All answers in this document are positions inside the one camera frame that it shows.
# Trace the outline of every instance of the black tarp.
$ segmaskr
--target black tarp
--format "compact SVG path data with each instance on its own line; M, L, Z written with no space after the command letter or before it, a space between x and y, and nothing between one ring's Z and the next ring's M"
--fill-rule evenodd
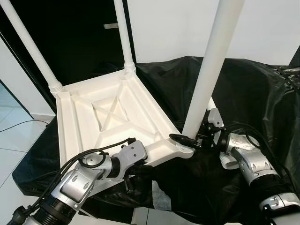
M179 130L188 112L201 62L200 57L187 56L136 65L137 75ZM212 95L225 124L247 123L263 133L277 158L290 170L297 187L299 80L297 68L226 59ZM51 126L52 136L41 136L42 141L38 140L13 172L15 182L26 195L40 194L53 177L43 175L59 169L55 121ZM172 159L156 166L153 174L133 177L135 191L131 194L126 193L121 183L92 198L126 208L153 208L151 181L156 180L170 196L172 210L194 223L260 224L255 197L239 170L223 169L218 155L209 149L196 152L190 159Z

